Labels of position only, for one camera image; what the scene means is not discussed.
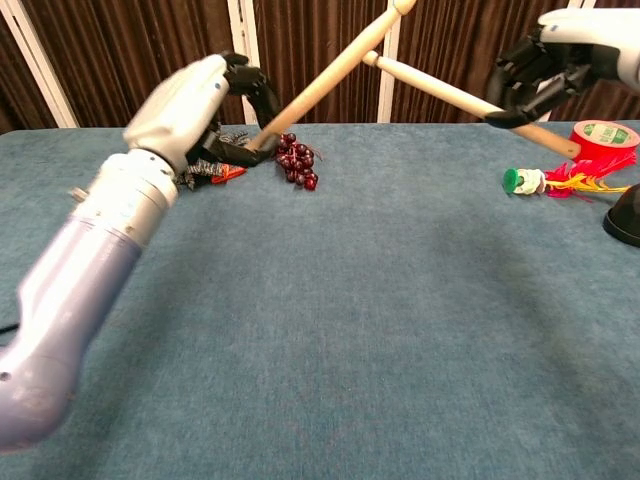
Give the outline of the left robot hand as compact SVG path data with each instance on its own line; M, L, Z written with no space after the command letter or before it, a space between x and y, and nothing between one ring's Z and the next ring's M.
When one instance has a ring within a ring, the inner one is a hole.
M260 70L247 57L227 52L207 56L161 82L127 125L123 138L131 149L159 155L176 173L198 159L254 167L273 156L279 134L258 147L221 140L214 126L229 96L246 98L264 129L281 112L280 102Z

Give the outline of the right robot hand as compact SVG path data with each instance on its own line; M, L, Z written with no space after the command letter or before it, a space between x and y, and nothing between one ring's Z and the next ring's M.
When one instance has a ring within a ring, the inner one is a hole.
M486 95L497 109L485 122L500 129L525 126L600 80L639 91L639 10L547 12L498 55Z

